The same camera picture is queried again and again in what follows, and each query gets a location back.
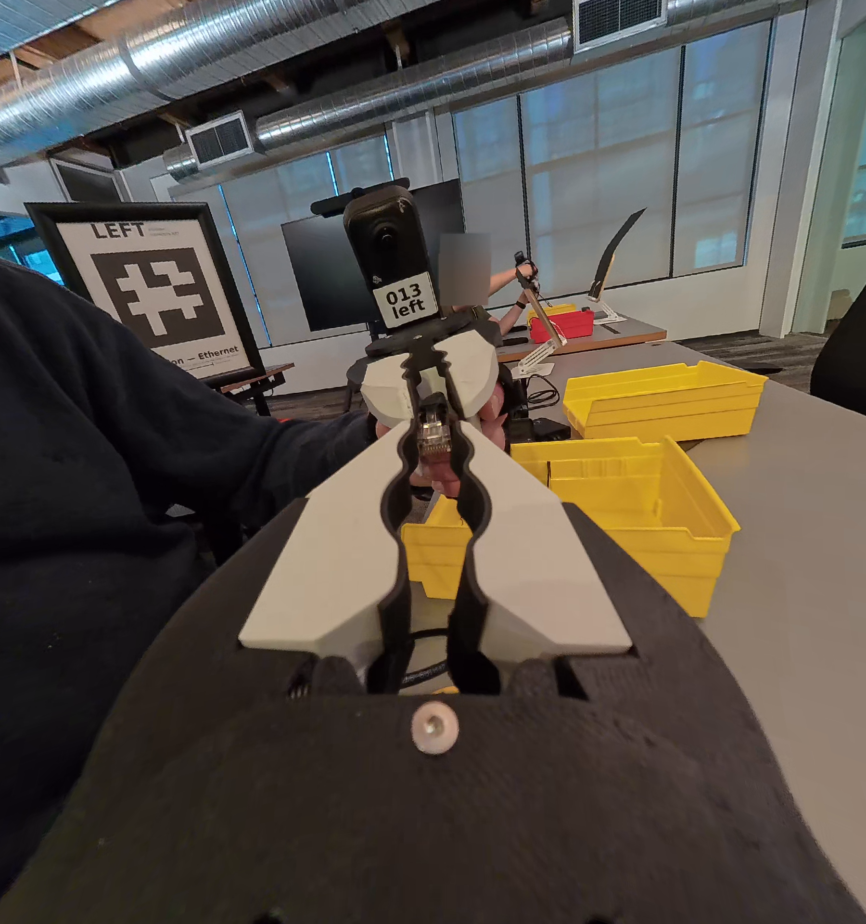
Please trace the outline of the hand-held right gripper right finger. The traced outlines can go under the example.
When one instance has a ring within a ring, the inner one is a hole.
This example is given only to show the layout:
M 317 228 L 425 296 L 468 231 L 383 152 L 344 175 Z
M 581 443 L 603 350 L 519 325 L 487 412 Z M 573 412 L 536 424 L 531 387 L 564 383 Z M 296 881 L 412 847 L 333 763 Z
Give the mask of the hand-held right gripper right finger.
M 467 422 L 452 428 L 451 465 L 471 535 L 450 657 L 627 653 L 632 639 L 558 496 Z

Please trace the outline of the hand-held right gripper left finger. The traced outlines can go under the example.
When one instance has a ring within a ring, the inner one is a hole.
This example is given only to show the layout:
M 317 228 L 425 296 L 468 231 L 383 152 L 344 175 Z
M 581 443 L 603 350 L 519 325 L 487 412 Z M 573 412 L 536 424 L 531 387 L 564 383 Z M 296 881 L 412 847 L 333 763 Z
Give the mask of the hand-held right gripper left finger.
M 239 641 L 247 649 L 379 657 L 411 641 L 401 529 L 415 426 L 401 422 L 295 505 L 292 531 Z

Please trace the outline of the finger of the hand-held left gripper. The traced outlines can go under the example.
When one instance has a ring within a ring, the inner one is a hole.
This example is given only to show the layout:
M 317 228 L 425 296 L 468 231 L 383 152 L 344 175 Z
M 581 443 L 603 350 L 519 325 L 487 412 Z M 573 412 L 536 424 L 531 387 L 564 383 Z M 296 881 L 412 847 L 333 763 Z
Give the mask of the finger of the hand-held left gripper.
M 412 353 L 414 338 L 377 340 L 366 348 L 360 392 L 383 425 L 412 421 L 427 398 L 427 384 Z
M 497 385 L 496 347 L 480 331 L 462 331 L 433 346 L 439 377 L 460 421 L 476 420 Z

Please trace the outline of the person's left forearm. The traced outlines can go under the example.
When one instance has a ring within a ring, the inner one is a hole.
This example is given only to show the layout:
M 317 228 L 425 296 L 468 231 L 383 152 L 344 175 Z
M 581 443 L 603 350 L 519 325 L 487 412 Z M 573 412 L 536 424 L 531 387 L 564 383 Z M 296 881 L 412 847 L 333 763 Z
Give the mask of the person's left forearm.
M 379 424 L 370 411 L 346 412 L 331 422 L 281 421 L 280 440 L 239 500 L 180 518 L 190 526 L 203 564 L 209 569 L 224 564 L 292 501 L 376 443 Z

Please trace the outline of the person's left hand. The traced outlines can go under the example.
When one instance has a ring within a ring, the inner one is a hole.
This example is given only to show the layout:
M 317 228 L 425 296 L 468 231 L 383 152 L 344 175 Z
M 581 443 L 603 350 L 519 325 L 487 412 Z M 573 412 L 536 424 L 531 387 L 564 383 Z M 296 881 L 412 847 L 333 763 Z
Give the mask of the person's left hand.
M 496 385 L 490 398 L 478 412 L 478 432 L 482 433 L 498 450 L 504 451 L 506 437 L 503 430 L 507 415 L 501 410 L 504 404 L 504 392 L 501 385 Z M 389 428 L 381 424 L 371 414 L 360 418 L 357 432 L 366 439 L 367 445 L 383 438 Z M 461 488 L 461 475 L 451 468 L 451 448 L 426 454 L 418 453 L 417 465 L 410 476 L 415 487 L 430 488 L 451 498 L 456 498 Z

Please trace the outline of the black webcam bar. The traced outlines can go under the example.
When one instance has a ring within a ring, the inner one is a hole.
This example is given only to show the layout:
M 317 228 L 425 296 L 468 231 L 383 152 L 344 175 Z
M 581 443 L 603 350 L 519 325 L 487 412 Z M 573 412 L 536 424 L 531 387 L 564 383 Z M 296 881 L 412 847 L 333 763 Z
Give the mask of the black webcam bar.
M 346 206 L 353 200 L 359 199 L 370 193 L 386 190 L 389 187 L 401 187 L 404 190 L 411 189 L 411 181 L 408 178 L 397 178 L 375 184 L 369 187 L 356 187 L 345 193 L 338 194 L 334 197 L 312 202 L 310 211 L 312 214 L 320 217 L 332 217 L 343 214 Z

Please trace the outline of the black monitor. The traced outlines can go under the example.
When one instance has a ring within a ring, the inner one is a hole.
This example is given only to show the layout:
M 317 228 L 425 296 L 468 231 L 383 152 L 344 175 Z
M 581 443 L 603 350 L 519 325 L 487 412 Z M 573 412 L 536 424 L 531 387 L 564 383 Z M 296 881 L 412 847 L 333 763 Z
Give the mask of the black monitor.
M 439 243 L 443 234 L 464 232 L 458 179 L 411 190 L 423 228 L 434 290 L 439 290 Z M 282 235 L 313 332 L 380 322 L 344 230 L 344 206 L 284 223 Z

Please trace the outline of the yellow plastic bin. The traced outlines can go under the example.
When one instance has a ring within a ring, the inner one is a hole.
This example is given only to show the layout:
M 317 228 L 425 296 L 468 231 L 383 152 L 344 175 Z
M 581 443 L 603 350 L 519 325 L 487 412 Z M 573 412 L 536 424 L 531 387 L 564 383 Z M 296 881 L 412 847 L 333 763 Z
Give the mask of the yellow plastic bin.
M 402 526 L 408 577 L 427 598 L 455 600 L 472 529 L 446 496 L 432 504 L 426 520 Z
M 510 454 L 600 526 L 689 616 L 706 618 L 740 527 L 677 442 L 526 443 Z
M 744 436 L 767 378 L 709 361 L 571 378 L 562 400 L 586 440 L 677 443 Z

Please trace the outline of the red plastic bin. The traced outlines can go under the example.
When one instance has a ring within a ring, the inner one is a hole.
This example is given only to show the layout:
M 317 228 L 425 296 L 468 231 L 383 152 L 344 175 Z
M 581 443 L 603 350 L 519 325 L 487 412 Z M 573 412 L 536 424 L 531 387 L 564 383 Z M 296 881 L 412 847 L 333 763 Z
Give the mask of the red plastic bin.
M 591 309 L 574 308 L 565 311 L 546 311 L 548 319 L 555 329 L 566 339 L 580 339 L 593 335 L 595 313 Z M 529 312 L 528 326 L 530 342 L 540 345 L 549 340 L 549 332 L 542 319 L 533 311 Z

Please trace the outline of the wooden table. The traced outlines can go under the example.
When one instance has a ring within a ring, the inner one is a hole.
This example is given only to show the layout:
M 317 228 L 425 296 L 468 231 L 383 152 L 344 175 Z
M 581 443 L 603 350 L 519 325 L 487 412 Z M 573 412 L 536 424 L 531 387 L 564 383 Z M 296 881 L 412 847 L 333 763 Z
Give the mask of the wooden table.
M 593 333 L 590 336 L 568 338 L 566 344 L 560 350 L 556 350 L 549 356 L 549 360 L 553 360 L 560 355 L 640 345 L 667 340 L 667 338 L 667 330 L 627 317 L 624 321 L 613 323 L 612 325 L 595 324 Z M 541 345 L 530 341 L 525 343 L 520 341 L 510 345 L 504 344 L 497 349 L 497 358 L 502 363 L 519 362 L 540 347 Z

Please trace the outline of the white vent grille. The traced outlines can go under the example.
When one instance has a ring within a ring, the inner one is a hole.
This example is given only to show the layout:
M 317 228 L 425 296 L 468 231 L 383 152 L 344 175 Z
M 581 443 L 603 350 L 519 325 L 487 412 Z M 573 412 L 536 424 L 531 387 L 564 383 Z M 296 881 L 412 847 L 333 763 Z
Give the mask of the white vent grille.
M 591 51 L 666 21 L 664 1 L 574 1 L 573 52 Z
M 256 137 L 241 110 L 185 131 L 186 143 L 201 171 L 256 154 Z

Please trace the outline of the framed marker sign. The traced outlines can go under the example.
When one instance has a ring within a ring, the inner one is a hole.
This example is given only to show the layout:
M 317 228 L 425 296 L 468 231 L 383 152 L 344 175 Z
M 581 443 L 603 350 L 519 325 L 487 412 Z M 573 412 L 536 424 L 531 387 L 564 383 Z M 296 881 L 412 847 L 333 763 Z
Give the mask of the framed marker sign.
M 64 285 L 214 387 L 265 372 L 205 202 L 27 202 Z

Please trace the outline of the person's dark sweater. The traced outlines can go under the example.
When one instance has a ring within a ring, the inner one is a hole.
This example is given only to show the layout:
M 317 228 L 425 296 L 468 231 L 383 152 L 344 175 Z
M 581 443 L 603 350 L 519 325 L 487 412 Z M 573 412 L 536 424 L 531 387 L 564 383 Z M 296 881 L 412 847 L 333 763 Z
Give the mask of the person's dark sweater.
M 168 510 L 239 500 L 280 434 L 0 259 L 0 897 L 204 578 Z

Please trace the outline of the black chair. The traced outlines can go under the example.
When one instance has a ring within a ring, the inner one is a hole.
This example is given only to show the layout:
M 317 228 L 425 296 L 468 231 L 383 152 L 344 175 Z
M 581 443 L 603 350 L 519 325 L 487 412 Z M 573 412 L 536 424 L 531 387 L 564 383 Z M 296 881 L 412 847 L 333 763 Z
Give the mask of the black chair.
M 866 285 L 815 360 L 810 394 L 866 416 Z

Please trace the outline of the silver air duct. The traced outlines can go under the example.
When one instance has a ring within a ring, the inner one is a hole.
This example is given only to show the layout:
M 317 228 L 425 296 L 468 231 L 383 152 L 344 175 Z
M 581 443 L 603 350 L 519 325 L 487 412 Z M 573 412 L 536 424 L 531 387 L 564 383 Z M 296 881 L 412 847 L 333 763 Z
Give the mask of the silver air duct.
M 425 112 L 493 101 L 653 52 L 802 10 L 806 2 L 667 2 L 656 25 L 626 30 L 581 50 L 576 20 L 550 22 L 410 65 L 256 120 L 259 148 L 203 167 L 188 142 L 162 157 L 165 178 L 189 188 L 229 172 L 285 163 Z
M 356 35 L 427 1 L 204 1 L 0 86 L 0 168 Z

